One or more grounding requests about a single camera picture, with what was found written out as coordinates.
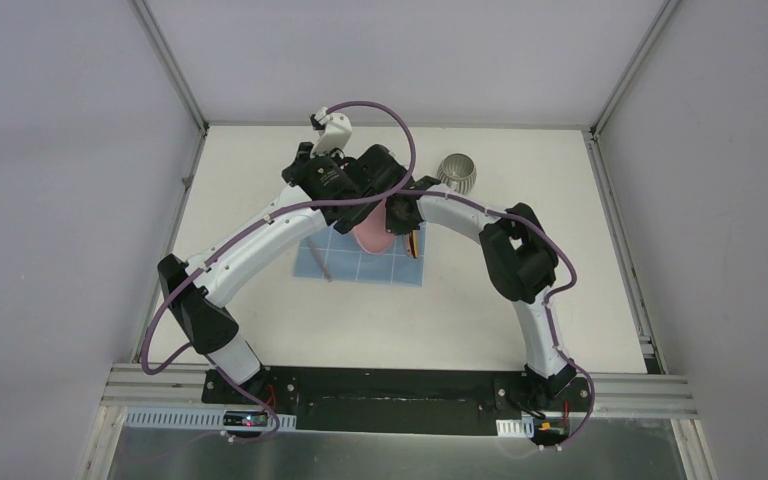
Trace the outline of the gold table knife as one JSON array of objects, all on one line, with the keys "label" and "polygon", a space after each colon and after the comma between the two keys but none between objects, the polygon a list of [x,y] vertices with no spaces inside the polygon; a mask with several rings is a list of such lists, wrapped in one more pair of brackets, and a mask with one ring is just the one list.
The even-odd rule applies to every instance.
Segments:
[{"label": "gold table knife", "polygon": [[406,253],[414,259],[420,257],[419,233],[419,230],[413,230],[405,237]]}]

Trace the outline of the pink plate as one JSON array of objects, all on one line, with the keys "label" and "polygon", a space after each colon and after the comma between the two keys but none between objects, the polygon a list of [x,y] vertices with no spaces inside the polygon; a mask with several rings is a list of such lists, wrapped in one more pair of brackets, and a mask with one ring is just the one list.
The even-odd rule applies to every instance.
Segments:
[{"label": "pink plate", "polygon": [[367,217],[350,231],[360,248],[369,254],[383,254],[389,249],[395,235],[386,227],[386,202],[379,202]]}]

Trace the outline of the grey ribbed mug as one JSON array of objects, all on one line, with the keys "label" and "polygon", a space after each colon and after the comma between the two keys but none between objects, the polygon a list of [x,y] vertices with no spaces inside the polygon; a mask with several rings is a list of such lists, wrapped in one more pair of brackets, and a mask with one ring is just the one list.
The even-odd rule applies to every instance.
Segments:
[{"label": "grey ribbed mug", "polygon": [[453,153],[438,165],[437,178],[455,192],[468,194],[476,183],[477,167],[469,156]]}]

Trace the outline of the pink handled fork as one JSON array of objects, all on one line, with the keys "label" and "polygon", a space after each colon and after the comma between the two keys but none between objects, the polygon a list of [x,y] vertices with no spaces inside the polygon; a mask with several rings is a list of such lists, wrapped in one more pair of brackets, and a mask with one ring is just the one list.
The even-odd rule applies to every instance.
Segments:
[{"label": "pink handled fork", "polygon": [[318,268],[320,269],[320,271],[322,273],[322,277],[327,282],[332,282],[333,281],[333,277],[332,277],[330,271],[327,268],[325,257],[322,255],[322,253],[320,252],[319,248],[316,246],[315,242],[310,237],[308,237],[306,239],[306,245],[307,245],[307,248],[309,249],[309,251],[311,252],[311,255],[312,255],[314,261],[316,262]]}]

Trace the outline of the blue checked cloth napkin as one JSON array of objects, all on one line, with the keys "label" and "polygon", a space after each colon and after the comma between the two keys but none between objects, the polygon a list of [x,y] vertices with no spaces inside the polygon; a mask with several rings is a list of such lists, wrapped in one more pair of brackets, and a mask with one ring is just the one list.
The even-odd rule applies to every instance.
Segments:
[{"label": "blue checked cloth napkin", "polygon": [[[424,227],[419,233],[418,259],[407,255],[406,236],[396,237],[389,249],[378,255],[364,252],[351,234],[340,234],[333,228],[321,230],[309,237],[325,257],[333,281],[408,287],[423,285]],[[324,279],[307,248],[307,238],[299,243],[292,274],[297,278]]]}]

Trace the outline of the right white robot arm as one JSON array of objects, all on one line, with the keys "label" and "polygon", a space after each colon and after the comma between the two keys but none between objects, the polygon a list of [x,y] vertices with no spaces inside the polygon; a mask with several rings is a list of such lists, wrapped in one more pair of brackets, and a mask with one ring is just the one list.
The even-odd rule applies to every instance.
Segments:
[{"label": "right white robot arm", "polygon": [[491,284],[517,315],[526,345],[529,400],[543,410],[563,402],[577,370],[561,340],[551,297],[557,292],[556,268],[567,258],[533,209],[518,203],[498,210],[425,177],[390,196],[385,211],[386,227],[397,234],[437,224],[480,246]]}]

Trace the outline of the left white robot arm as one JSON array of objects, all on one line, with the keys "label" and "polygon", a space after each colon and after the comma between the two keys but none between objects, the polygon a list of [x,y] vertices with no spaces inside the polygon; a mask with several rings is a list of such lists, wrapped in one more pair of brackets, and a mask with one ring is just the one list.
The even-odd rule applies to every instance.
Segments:
[{"label": "left white robot arm", "polygon": [[327,228],[350,232],[381,194],[411,179],[382,145],[353,158],[337,149],[316,154],[310,142],[299,144],[281,177],[285,187],[237,232],[187,260],[169,254],[158,264],[167,309],[195,351],[228,376],[229,394],[246,405],[264,394],[263,366],[227,304],[285,250]]}]

